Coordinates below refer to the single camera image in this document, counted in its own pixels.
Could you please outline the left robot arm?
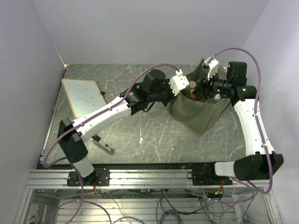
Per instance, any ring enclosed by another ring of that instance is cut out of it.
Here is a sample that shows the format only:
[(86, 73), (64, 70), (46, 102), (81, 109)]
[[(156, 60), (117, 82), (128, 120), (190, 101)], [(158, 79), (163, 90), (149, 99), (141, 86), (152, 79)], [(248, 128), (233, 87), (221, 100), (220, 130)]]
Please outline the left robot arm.
[(60, 121), (58, 143), (66, 159), (79, 172), (78, 179), (84, 185), (95, 181), (94, 167), (88, 158), (85, 142), (108, 125), (130, 117), (139, 111), (147, 111), (155, 102), (167, 105), (173, 98), (171, 79), (157, 69), (148, 72), (144, 79), (123, 91), (111, 103), (73, 121)]

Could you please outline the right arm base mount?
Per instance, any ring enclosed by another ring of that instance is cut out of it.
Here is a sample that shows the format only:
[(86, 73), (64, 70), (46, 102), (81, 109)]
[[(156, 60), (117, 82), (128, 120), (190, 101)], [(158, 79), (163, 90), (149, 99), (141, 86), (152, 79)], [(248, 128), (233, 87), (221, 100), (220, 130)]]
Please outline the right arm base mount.
[(193, 186), (207, 185), (232, 185), (232, 181), (227, 176), (218, 176), (214, 168), (215, 162), (199, 163), (192, 166), (192, 170), (187, 173), (186, 177), (192, 180)]

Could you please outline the green canvas bag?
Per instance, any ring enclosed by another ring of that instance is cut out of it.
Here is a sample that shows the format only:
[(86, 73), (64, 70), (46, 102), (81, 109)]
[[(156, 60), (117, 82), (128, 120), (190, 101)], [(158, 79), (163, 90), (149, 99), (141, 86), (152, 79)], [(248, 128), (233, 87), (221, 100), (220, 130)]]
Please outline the green canvas bag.
[[(207, 71), (204, 69), (203, 63), (204, 59), (202, 58), (195, 70), (186, 75), (188, 81), (197, 83), (205, 78)], [(214, 97), (204, 99), (201, 96), (196, 96), (196, 101), (193, 101), (187, 98), (190, 89), (187, 87), (182, 90), (170, 102), (168, 112), (173, 119), (183, 123), (195, 135), (201, 136), (215, 125), (217, 119), (229, 106), (230, 100), (222, 98), (220, 101), (215, 101)]]

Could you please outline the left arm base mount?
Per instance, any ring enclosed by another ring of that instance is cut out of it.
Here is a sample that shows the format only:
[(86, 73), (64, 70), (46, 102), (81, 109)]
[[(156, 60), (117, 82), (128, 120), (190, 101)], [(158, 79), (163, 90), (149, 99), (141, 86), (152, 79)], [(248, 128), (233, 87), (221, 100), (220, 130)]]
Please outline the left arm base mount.
[[(95, 168), (87, 177), (82, 177), (83, 186), (108, 186), (110, 182), (110, 172), (104, 167)], [(79, 175), (76, 171), (69, 172), (67, 186), (81, 186)]]

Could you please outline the amber bottle white cap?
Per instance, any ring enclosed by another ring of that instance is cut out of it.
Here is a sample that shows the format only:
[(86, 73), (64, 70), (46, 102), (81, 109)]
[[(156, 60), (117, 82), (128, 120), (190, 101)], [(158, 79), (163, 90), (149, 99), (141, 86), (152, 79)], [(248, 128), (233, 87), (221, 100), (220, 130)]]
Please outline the amber bottle white cap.
[(215, 101), (220, 101), (220, 100), (221, 100), (221, 96), (220, 96), (220, 94), (216, 94), (216, 95), (214, 96), (214, 100), (215, 100)]

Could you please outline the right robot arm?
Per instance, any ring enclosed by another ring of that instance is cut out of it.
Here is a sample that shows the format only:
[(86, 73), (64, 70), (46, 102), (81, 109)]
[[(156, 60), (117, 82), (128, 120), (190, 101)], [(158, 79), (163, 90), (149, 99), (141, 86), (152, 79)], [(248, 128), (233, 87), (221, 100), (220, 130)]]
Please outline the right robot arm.
[(247, 85), (247, 64), (229, 62), (226, 79), (218, 74), (219, 62), (206, 59), (203, 67), (208, 70), (200, 83), (208, 96), (228, 98), (238, 115), (245, 139), (246, 156), (231, 162), (216, 162), (214, 169), (207, 171), (207, 181), (215, 185), (223, 176), (240, 181), (269, 180), (283, 165), (284, 158), (275, 153), (266, 134), (260, 116), (257, 89)]

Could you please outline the green bottle beige cap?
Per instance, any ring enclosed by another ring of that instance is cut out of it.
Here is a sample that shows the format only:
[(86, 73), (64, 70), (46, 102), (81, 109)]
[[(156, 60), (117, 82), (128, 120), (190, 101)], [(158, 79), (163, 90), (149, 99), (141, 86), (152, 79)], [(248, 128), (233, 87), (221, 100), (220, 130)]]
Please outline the green bottle beige cap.
[(197, 86), (197, 83), (194, 81), (189, 81), (189, 87), (195, 89)]

